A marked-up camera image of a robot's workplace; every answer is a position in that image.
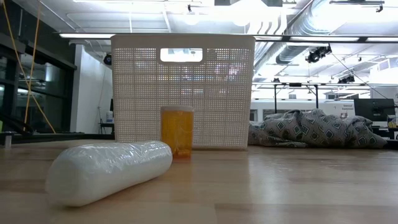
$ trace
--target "crumpled fabric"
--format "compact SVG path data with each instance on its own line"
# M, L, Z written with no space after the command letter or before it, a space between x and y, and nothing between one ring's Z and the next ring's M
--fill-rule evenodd
M341 119L320 109L271 114L249 124L249 145L272 147L376 148L387 144L374 134L372 121L361 116Z

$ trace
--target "white plastic basket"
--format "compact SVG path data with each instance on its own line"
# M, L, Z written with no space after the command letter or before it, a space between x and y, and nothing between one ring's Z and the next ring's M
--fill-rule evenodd
M117 142L160 139L160 107L195 110L193 146L245 149L253 37L114 35L113 98ZM161 49L203 49L200 62L163 62Z

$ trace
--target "table surface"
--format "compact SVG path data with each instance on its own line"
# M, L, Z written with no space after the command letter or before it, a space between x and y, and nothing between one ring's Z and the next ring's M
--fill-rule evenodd
M81 208L55 206L46 173L62 150L107 141L0 149L0 223L397 223L398 152L194 151L164 175Z

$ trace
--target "fluorescent light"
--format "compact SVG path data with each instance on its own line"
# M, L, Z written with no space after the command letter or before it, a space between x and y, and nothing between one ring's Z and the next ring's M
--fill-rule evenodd
M85 34L85 33L69 33L60 34L60 37L67 39L110 39L115 34Z
M310 43L310 42L288 42L286 43L288 46L311 46L311 47L327 47L329 44L327 43Z
M398 42L398 37L369 37L367 42Z
M89 3L134 3L134 2L142 2L135 0L73 0L74 2L89 2ZM145 2L163 2L164 0L148 0Z
M359 40L359 37L291 37L290 40L292 41L309 41L309 42L316 42L316 41L323 41L323 42L356 42Z
M282 40L282 37L280 36L260 36L260 35L255 35L254 36L256 40L268 40L268 41L275 41L275 40Z

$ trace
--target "plastic wrap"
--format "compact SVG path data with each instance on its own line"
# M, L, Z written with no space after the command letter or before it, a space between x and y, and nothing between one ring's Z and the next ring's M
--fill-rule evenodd
M172 152L160 141L103 143L63 151L45 183L52 200L82 206L166 172Z

